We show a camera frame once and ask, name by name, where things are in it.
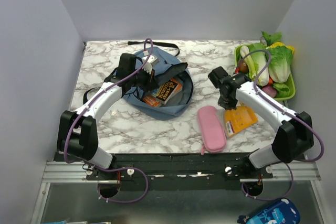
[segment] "blue backpack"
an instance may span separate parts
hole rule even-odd
[[[129,45],[142,44],[143,42],[129,41]],[[174,47],[178,49],[178,46],[175,44],[169,44],[164,42],[154,42],[155,45],[164,46],[164,47]],[[180,71],[180,65],[185,65],[183,69],[186,68],[187,63],[181,63],[180,60],[169,54],[168,52],[158,48],[153,48],[153,55],[157,56],[158,62],[153,66],[155,70],[155,79],[158,85],[162,85],[169,81],[172,78],[178,80],[178,82],[183,86],[182,91],[177,93],[172,97],[166,105],[160,107],[152,107],[147,103],[139,100],[137,96],[134,95],[135,88],[132,88],[129,91],[129,94],[126,94],[123,98],[131,105],[142,111],[143,113],[159,120],[169,120],[180,116],[190,105],[191,97],[194,91],[193,81],[191,79],[190,73],[188,70]],[[136,56],[143,58],[143,50],[135,53]],[[140,62],[137,61],[136,67],[140,66]],[[145,93],[143,90],[139,90],[139,97],[143,98]]]

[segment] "cable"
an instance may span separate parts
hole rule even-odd
[[[109,90],[110,90],[111,88],[113,88],[114,86],[119,85],[119,84],[123,83],[124,81],[130,79],[132,76],[134,76],[136,73],[138,73],[138,72],[144,67],[144,65],[147,63],[147,61],[149,60],[149,58],[150,58],[150,56],[151,56],[151,54],[152,54],[152,52],[153,52],[153,41],[152,41],[152,39],[150,39],[150,38],[147,38],[147,39],[145,40],[145,43],[144,43],[144,46],[143,46],[143,47],[144,47],[144,51],[147,51],[147,49],[146,49],[146,43],[147,43],[148,41],[149,41],[150,44],[151,44],[150,52],[149,52],[147,58],[145,59],[145,61],[142,63],[142,65],[140,65],[140,66],[139,66],[133,73],[131,73],[130,75],[128,75],[128,76],[126,76],[125,78],[121,79],[120,81],[117,81],[116,83],[114,83],[114,84],[108,86],[108,87],[106,88],[106,91],[109,91]],[[65,160],[66,163],[70,164],[70,163],[73,163],[73,162],[77,161],[77,160],[70,161],[70,160],[68,159],[68,147],[69,147],[69,142],[70,142],[70,137],[71,137],[72,131],[74,130],[76,124],[77,124],[78,121],[79,121],[79,119],[85,114],[85,112],[87,112],[87,110],[92,106],[92,104],[93,104],[99,97],[101,97],[104,93],[105,93],[104,91],[101,91],[101,92],[99,92],[94,98],[92,98],[92,100],[88,103],[88,106],[87,106],[85,109],[83,109],[83,111],[76,117],[76,119],[73,121],[72,125],[70,126],[69,132],[68,132],[68,134],[67,134],[67,138],[66,138],[66,140],[65,140],[64,151],[63,151],[63,152],[64,152],[64,160]],[[136,201],[142,199],[142,198],[146,195],[146,193],[147,193],[147,191],[148,191],[148,179],[147,179],[146,174],[145,174],[143,171],[141,171],[140,169],[135,168],[135,167],[125,167],[125,168],[118,168],[118,169],[105,169],[105,168],[102,168],[102,167],[99,167],[99,166],[95,166],[95,167],[96,167],[97,169],[103,171],[103,172],[118,172],[118,171],[121,171],[121,170],[133,169],[133,170],[137,170],[138,172],[140,172],[140,173],[144,176],[144,178],[145,178],[145,181],[146,181],[146,189],[145,189],[144,193],[143,193],[139,198],[134,199],[134,200],[129,200],[129,201],[120,201],[120,200],[113,200],[113,199],[106,199],[106,200],[111,201],[111,202],[118,202],[118,203],[133,203],[133,202],[136,202]]]
[[[273,106],[274,108],[276,108],[277,110],[279,110],[282,114],[285,114],[287,116],[289,116],[290,118],[298,121],[299,123],[301,123],[304,127],[306,127],[316,138],[317,140],[319,141],[320,143],[320,146],[321,146],[321,151],[320,151],[320,154],[315,157],[315,158],[312,158],[312,159],[298,159],[298,161],[301,161],[301,162],[315,162],[317,160],[319,160],[323,155],[324,155],[324,143],[320,137],[320,135],[312,128],[310,127],[306,122],[304,122],[303,120],[297,118],[296,116],[293,116],[292,114],[286,112],[285,110],[283,110],[281,107],[279,107],[278,105],[276,105],[274,102],[272,102],[271,100],[269,100],[261,91],[260,89],[257,88],[257,81],[260,77],[260,75],[262,74],[263,71],[265,71],[267,68],[268,68],[268,65],[270,64],[271,62],[271,54],[269,51],[267,50],[264,50],[264,49],[258,49],[258,50],[255,50],[255,51],[252,51],[250,53],[248,53],[243,59],[241,59],[237,66],[239,66],[246,57],[248,57],[249,55],[253,54],[254,52],[265,52],[267,53],[268,55],[268,61],[266,62],[266,65],[261,69],[261,71],[257,74],[256,76],[256,79],[254,80],[253,82],[253,87],[254,87],[254,90],[256,91],[256,93],[261,97],[263,98],[266,102],[268,102],[271,106]]]
[[[290,183],[290,187],[289,187],[289,189],[288,189],[288,191],[283,195],[283,196],[281,196],[281,198],[285,198],[288,194],[290,194],[290,192],[293,190],[293,187],[294,187],[294,176],[293,176],[293,172],[292,172],[292,170],[290,169],[290,167],[289,167],[289,165],[288,164],[285,164],[287,167],[288,167],[288,170],[289,170],[289,172],[290,172],[290,177],[291,177],[291,183]],[[251,196],[250,194],[248,194],[248,189],[245,191],[245,189],[244,189],[244,186],[246,186],[246,184],[245,183],[242,183],[242,185],[241,185],[242,187],[242,192],[245,194],[245,197],[249,197],[249,198],[251,198],[251,199],[257,199],[257,200],[261,200],[261,201],[273,201],[273,200],[276,200],[276,199],[278,199],[279,197],[277,197],[277,198],[273,198],[273,199],[267,199],[267,198],[258,198],[258,197],[256,197],[256,196]]]

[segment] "green basket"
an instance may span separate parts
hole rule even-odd
[[[242,58],[240,56],[240,48],[242,46],[249,46],[249,44],[244,44],[244,45],[240,45],[240,46],[236,47],[236,49],[235,49],[235,66],[237,66],[238,61]],[[292,73],[290,73],[289,78],[285,82],[285,84],[289,87],[289,96],[281,97],[281,98],[275,97],[274,99],[276,101],[288,100],[288,99],[291,99],[295,95],[296,90],[295,90],[295,85],[294,85],[294,80],[293,80]]]

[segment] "white marble surface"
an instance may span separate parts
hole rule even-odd
[[[157,121],[124,100],[115,103],[98,123],[99,146],[110,153],[198,153],[202,136],[197,124],[197,110],[206,105],[218,108],[220,118],[224,109],[217,105],[219,91],[207,75],[218,66],[229,73],[234,71],[234,49],[253,41],[167,41],[177,44],[178,58],[188,62],[194,81],[194,95],[190,107],[180,117]],[[143,45],[128,46],[126,41],[88,42],[71,109],[82,105],[82,95],[92,87],[99,87],[104,78],[118,65],[123,52],[134,53]],[[175,49],[162,48],[175,54]],[[273,129],[261,117],[259,122],[227,139],[223,152],[251,152],[270,144]]]

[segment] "gray wall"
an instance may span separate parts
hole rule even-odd
[[[295,0],[278,30],[297,49],[292,65],[297,94],[290,105],[310,113],[314,128],[324,139],[326,153],[318,167],[336,220],[335,13],[334,0]],[[318,151],[316,147],[311,156]]]
[[[0,222],[29,223],[83,44],[61,0],[0,0]]]
[[[86,40],[258,39],[293,0],[62,0]]]

